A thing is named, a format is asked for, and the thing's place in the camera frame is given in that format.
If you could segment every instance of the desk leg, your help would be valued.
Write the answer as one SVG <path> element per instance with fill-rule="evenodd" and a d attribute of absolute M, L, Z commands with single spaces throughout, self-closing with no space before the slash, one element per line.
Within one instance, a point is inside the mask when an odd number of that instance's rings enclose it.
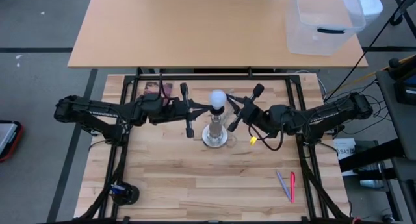
<path fill-rule="evenodd" d="M 400 140 L 395 139 L 373 147 L 372 149 L 367 149 L 364 152 L 341 159 L 339 161 L 339 167 L 342 172 L 345 172 L 393 157 L 402 157 L 403 155 L 402 144 Z"/>

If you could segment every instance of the wooden table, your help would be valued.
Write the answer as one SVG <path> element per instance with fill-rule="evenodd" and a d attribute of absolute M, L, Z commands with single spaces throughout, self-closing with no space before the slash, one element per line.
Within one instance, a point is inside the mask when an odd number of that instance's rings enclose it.
<path fill-rule="evenodd" d="M 353 36 L 333 56 L 286 46 L 288 0 L 91 0 L 70 68 L 351 68 Z M 365 59 L 359 64 L 367 66 Z"/>
<path fill-rule="evenodd" d="M 316 75 L 300 76 L 306 107 L 321 105 Z M 123 79 L 124 75 L 109 75 L 103 101 L 119 103 Z M 138 95 L 143 93 L 146 82 L 139 81 Z M 164 83 L 172 83 L 172 96 L 180 96 L 179 85 L 182 82 Z M 265 86 L 263 94 L 255 101 L 261 108 L 266 110 L 270 105 L 289 104 L 284 81 L 186 81 L 190 98 L 199 103 L 207 103 L 211 91 L 218 88 L 225 92 L 234 89 L 233 94 L 237 96 L 250 96 L 258 82 Z M 183 121 L 133 127 L 124 181 L 139 187 L 140 199 L 133 205 L 121 206 L 119 218 L 300 221 L 301 216 L 308 216 L 294 136 L 285 136 L 282 148 L 278 152 L 271 152 L 261 142 L 249 146 L 248 128 L 241 123 L 229 136 L 227 146 L 209 149 L 201 139 L 202 129 L 209 121 L 209 113 L 206 113 L 193 123 L 194 139 L 186 138 Z M 277 139 L 268 140 L 271 147 L 277 146 Z M 96 137 L 93 142 L 99 140 L 102 138 Z M 332 140 L 324 142 L 333 144 Z M 83 214 L 101 191 L 110 148 L 104 144 L 91 148 L 75 216 Z M 347 214 L 350 207 L 337 155 L 321 145 L 317 145 L 316 152 L 323 187 Z M 276 178 L 276 169 L 282 173 L 287 184 L 290 172 L 296 173 L 295 204 L 291 204 L 283 192 Z M 315 189 L 313 193 L 317 214 L 320 215 Z M 107 208 L 110 214 L 111 205 Z"/>

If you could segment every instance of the floor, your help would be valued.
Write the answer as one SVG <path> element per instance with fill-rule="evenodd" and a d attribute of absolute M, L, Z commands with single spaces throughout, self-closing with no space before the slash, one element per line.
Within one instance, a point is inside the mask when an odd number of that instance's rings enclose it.
<path fill-rule="evenodd" d="M 0 0 L 0 47 L 73 47 L 89 0 Z M 362 46 L 368 46 L 397 7 L 395 0 L 382 0 L 382 15 L 359 34 Z M 416 5 L 409 9 L 416 20 Z M 376 46 L 416 46 L 416 37 L 405 24 L 388 26 Z M 350 81 L 382 69 L 390 58 L 405 58 L 414 53 L 369 53 L 367 69 L 355 71 Z M 13 158 L 0 164 L 0 220 L 2 223 L 42 223 L 46 221 L 55 194 L 59 175 L 72 136 L 72 124 L 53 119 L 56 102 L 67 95 L 83 95 L 89 71 L 66 67 L 67 53 L 0 53 L 0 119 L 13 119 L 25 126 L 25 135 Z M 327 90 L 332 90 L 349 69 L 322 69 L 318 75 Z M 132 69 L 105 69 L 98 72 L 92 99 L 100 99 L 109 73 L 134 73 Z M 351 86 L 364 86 L 371 79 Z M 376 86 L 365 92 L 382 100 Z M 380 118 L 353 121 L 347 132 L 355 132 Z M 340 133 L 338 137 L 357 140 L 378 140 L 380 143 L 395 137 L 389 121 L 353 136 Z M 72 218 L 83 176 L 90 136 L 82 133 L 73 167 L 66 187 L 58 220 Z M 345 178 L 354 216 L 366 220 L 380 220 L 389 213 L 384 193 L 364 189 L 353 178 Z M 409 223 L 403 198 L 398 197 L 405 223 Z"/>

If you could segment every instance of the black metal frame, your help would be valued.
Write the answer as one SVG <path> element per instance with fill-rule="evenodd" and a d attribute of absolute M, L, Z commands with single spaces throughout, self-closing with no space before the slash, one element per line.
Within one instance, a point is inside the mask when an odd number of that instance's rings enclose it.
<path fill-rule="evenodd" d="M 127 89 L 128 89 L 128 86 L 130 84 L 133 84 L 131 101 L 134 101 L 135 97 L 137 95 L 137 86 L 138 86 L 139 81 L 157 81 L 157 80 L 159 80 L 159 76 L 157 76 L 157 75 L 155 75 L 155 76 L 140 76 L 141 73 L 142 72 L 141 72 L 140 68 L 138 68 L 135 76 L 128 76 L 128 75 L 125 76 L 124 81 L 123 81 L 123 89 L 122 89 L 122 96 L 120 98 L 120 103 L 125 103 L 125 99 L 127 97 Z M 300 109 L 301 110 L 306 110 L 306 105 L 305 105 L 305 100 L 304 100 L 304 95 L 303 95 L 302 85 L 301 85 L 301 82 L 300 82 L 299 75 L 253 75 L 251 69 L 249 69 L 247 75 L 239 75 L 239 74 L 236 74 L 236 75 L 168 75 L 168 76 L 163 77 L 163 80 L 165 80 L 165 81 L 169 81 L 169 80 L 181 80 L 181 81 L 189 81 L 189 80 L 228 80 L 228 81 L 229 80 L 260 80 L 260 81 L 261 80 L 272 80 L 272 81 L 285 81 L 286 88 L 287 88 L 287 95 L 288 95 L 288 98 L 289 98 L 289 104 L 290 104 L 291 107 L 296 108 L 296 105 L 295 105 L 295 102 L 294 102 L 293 89 L 292 89 L 292 82 L 293 82 L 296 86 L 296 93 L 298 95 Z M 126 144 L 125 146 L 122 146 L 121 157 L 124 157 L 124 159 L 127 157 L 127 146 L 128 146 L 128 144 Z M 318 180 L 318 183 L 321 184 L 320 172 L 319 172 L 319 167 L 318 167 L 318 162 L 317 162 L 317 156 L 316 156 L 316 153 L 315 153 L 315 149 L 312 146 L 309 146 L 308 148 L 310 150 L 310 157 L 311 157 L 311 161 L 312 161 L 312 168 L 313 168 L 313 172 L 315 174 L 315 178 Z M 298 149 L 299 149 L 298 153 L 299 153 L 300 160 L 304 160 L 305 159 L 305 153 L 304 153 L 303 142 L 301 142 L 300 144 L 298 142 Z M 107 166 L 106 179 L 105 179 L 107 182 L 110 180 L 112 172 L 114 170 L 114 161 L 115 161 L 115 158 L 116 158 L 116 152 L 117 152 L 117 146 L 112 145 L 112 148 L 111 148 L 111 151 L 110 151 L 109 163 L 108 163 L 108 166 Z M 121 166 L 121 169 L 123 171 L 124 167 L 125 167 L 125 164 L 122 163 L 120 166 Z M 309 183 L 309 179 L 304 175 L 304 173 L 302 173 L 302 176 L 304 177 L 305 195 L 306 195 L 306 199 L 307 199 L 309 217 L 310 218 L 316 218 L 315 206 L 313 204 L 313 196 L 312 196 L 312 191 L 311 191 L 311 186 L 310 186 L 310 183 Z M 123 179 L 123 175 L 121 174 L 121 176 L 119 177 L 118 182 L 121 182 L 122 179 Z M 321 196 L 319 196 L 318 198 L 319 198 L 319 203 L 320 203 L 320 207 L 321 207 L 322 217 L 324 219 L 328 219 L 328 211 L 327 211 L 327 208 L 326 208 L 326 204 L 323 201 L 323 199 L 321 198 Z M 105 199 L 104 202 L 101 204 L 101 207 L 99 209 L 98 218 L 102 219 L 103 221 L 108 221 L 109 219 L 114 221 L 117 217 L 118 205 L 113 203 L 110 218 L 108 219 L 108 218 L 105 218 L 105 211 L 106 211 L 106 208 L 107 208 L 107 202 L 108 202 L 107 199 Z M 152 221 L 150 221 L 149 223 L 160 224 L 161 222 L 152 222 Z M 163 223 L 174 224 L 175 222 L 163 222 Z M 289 223 L 290 224 L 308 223 L 308 220 L 307 220 L 306 217 L 302 217 L 302 221 L 272 221 L 272 222 L 267 222 L 267 223 L 279 223 L 279 224 L 284 224 L 284 223 L 288 223 L 288 224 Z"/>

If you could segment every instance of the white light bulb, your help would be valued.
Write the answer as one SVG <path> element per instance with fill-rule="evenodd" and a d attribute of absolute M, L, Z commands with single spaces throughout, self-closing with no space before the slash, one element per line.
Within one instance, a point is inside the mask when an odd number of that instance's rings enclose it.
<path fill-rule="evenodd" d="M 227 95 L 222 90 L 214 90 L 209 98 L 215 110 L 221 109 L 227 101 Z"/>

